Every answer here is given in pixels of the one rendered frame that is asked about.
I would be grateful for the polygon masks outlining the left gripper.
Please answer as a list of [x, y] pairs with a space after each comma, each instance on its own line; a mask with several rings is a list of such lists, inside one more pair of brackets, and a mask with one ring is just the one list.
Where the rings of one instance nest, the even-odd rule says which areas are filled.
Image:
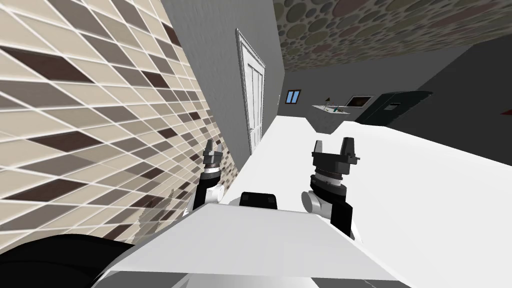
[[219, 171], [220, 163], [223, 158], [223, 145], [218, 144], [213, 148], [213, 141], [208, 140], [203, 152], [203, 164], [206, 171]]

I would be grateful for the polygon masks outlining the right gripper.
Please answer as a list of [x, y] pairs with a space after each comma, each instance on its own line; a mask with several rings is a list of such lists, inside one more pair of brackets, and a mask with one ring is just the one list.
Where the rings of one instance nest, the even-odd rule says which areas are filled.
[[316, 140], [313, 152], [312, 165], [317, 169], [334, 174], [348, 175], [351, 165], [356, 165], [359, 157], [355, 154], [355, 140], [353, 137], [344, 137], [340, 154], [322, 153], [323, 141]]

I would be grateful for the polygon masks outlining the grey table with small items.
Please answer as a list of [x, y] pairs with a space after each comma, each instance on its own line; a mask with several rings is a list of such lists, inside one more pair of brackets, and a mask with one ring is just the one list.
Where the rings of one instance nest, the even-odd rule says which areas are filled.
[[349, 116], [344, 106], [334, 105], [327, 98], [325, 104], [312, 105], [309, 108], [306, 120], [317, 133], [331, 135]]

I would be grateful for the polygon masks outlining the white panelled door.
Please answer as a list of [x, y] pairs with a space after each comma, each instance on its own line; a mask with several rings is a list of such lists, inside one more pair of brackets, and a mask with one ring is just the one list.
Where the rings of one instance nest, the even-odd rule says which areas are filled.
[[235, 30], [242, 96], [249, 142], [253, 154], [263, 136], [266, 65], [237, 28]]

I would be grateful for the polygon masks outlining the dark refrigerator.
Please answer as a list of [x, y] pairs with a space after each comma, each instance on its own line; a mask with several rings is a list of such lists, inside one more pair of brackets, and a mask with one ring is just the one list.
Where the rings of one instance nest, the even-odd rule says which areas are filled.
[[432, 94], [427, 90], [384, 93], [366, 108], [355, 122], [369, 126], [387, 126]]

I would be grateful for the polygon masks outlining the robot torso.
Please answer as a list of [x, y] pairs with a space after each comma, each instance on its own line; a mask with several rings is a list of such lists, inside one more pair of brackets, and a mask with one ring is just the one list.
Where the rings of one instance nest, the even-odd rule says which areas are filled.
[[304, 212], [206, 203], [109, 266], [92, 288], [412, 288], [368, 252], [346, 203], [302, 194]]

